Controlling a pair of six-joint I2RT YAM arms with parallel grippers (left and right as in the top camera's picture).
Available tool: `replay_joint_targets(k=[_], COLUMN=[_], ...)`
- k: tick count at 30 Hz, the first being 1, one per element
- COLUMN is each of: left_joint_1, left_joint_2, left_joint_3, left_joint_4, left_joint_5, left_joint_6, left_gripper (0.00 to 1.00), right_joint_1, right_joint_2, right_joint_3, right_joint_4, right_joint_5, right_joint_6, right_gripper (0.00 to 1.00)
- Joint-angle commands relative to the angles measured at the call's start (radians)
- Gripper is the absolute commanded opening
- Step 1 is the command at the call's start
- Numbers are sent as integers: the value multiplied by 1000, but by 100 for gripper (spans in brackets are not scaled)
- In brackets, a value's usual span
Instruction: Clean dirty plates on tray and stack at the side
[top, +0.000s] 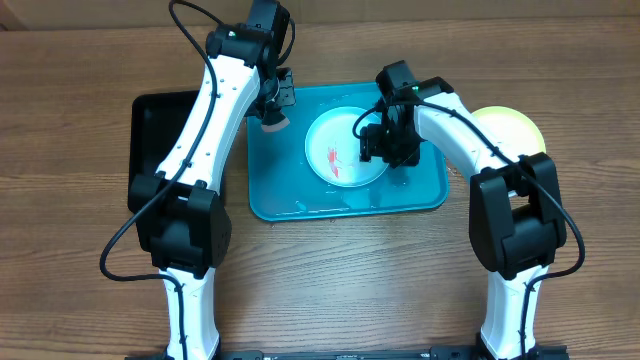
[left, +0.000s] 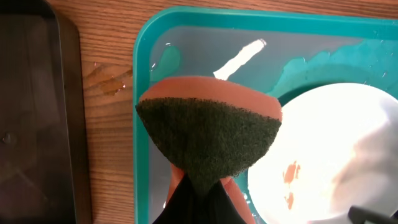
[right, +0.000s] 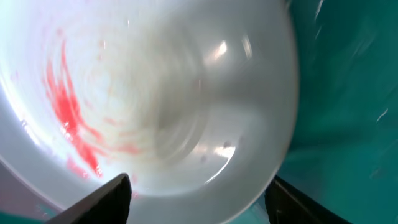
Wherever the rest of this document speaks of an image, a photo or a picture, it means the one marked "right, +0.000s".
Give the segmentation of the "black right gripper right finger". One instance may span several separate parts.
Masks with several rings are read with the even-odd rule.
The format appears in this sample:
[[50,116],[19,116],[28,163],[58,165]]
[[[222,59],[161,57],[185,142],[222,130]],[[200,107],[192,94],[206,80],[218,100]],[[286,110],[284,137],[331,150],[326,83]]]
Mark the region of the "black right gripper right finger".
[[350,224],[278,176],[264,198],[270,224]]

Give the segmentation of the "light blue plate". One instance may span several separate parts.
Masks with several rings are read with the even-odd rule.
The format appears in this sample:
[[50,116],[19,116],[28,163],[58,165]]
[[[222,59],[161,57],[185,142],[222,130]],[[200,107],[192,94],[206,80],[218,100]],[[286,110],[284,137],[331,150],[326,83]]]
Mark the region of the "light blue plate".
[[61,210],[126,173],[129,223],[228,223],[298,94],[284,1],[1,1],[1,161]]

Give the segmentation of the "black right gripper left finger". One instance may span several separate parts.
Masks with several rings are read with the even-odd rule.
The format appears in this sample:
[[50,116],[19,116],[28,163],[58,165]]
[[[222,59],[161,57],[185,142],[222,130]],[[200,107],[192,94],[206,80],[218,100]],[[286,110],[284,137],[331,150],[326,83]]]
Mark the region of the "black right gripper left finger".
[[132,199],[129,176],[119,174],[46,224],[126,224]]

